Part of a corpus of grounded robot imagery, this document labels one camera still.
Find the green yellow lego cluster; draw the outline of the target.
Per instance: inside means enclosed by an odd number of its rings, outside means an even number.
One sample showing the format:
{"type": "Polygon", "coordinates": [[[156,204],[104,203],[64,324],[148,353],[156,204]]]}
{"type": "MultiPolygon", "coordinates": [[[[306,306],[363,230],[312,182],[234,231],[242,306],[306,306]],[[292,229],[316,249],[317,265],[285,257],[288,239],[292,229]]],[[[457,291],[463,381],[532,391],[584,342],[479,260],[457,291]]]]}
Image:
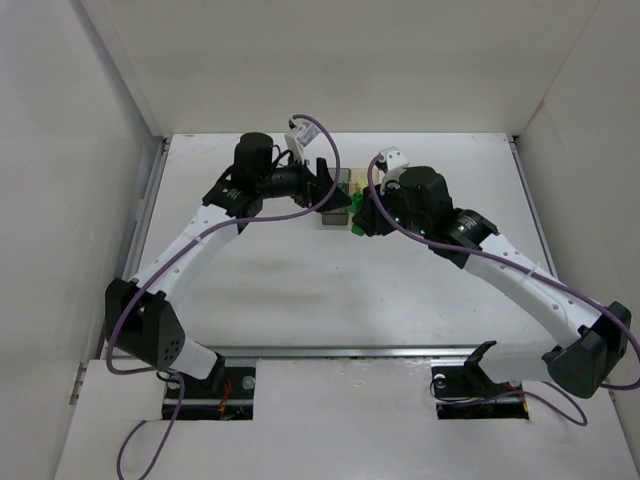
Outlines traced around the green yellow lego cluster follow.
{"type": "Polygon", "coordinates": [[[351,205],[347,208],[349,212],[349,226],[353,234],[364,236],[365,231],[355,223],[355,215],[358,214],[363,205],[363,194],[356,192],[351,195],[351,205]]]}

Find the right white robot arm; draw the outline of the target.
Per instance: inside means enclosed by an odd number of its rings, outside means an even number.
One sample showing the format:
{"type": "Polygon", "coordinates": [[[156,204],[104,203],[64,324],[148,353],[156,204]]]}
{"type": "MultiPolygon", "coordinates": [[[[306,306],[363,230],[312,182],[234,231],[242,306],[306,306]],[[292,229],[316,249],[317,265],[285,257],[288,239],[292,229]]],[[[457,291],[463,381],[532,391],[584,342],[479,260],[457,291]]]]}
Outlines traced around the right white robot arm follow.
{"type": "Polygon", "coordinates": [[[552,381],[590,398],[627,349],[631,313],[571,289],[519,251],[487,218],[454,206],[444,177],[426,166],[386,169],[363,190],[354,223],[368,236],[398,231],[501,292],[550,335],[550,344],[508,347],[491,339],[467,360],[492,383],[552,381]]]}

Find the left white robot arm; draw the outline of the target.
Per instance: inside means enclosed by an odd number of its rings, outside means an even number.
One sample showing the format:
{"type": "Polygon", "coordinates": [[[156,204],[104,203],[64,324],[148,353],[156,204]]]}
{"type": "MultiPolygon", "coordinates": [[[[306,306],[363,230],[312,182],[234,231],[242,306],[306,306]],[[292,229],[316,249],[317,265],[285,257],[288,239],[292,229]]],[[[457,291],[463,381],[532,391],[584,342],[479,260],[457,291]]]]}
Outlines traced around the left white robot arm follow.
{"type": "Polygon", "coordinates": [[[204,195],[194,217],[178,237],[131,279],[116,278],[105,293],[106,361],[119,370],[113,353],[121,350],[143,362],[144,370],[177,372],[212,381],[223,368],[220,354],[190,338],[176,307],[189,285],[227,244],[250,223],[263,221],[268,199],[288,197],[300,214],[332,211],[350,205],[338,172],[323,158],[310,170],[303,149],[286,135],[286,163],[273,154],[272,137],[245,133],[235,146],[233,162],[204,195]]]}

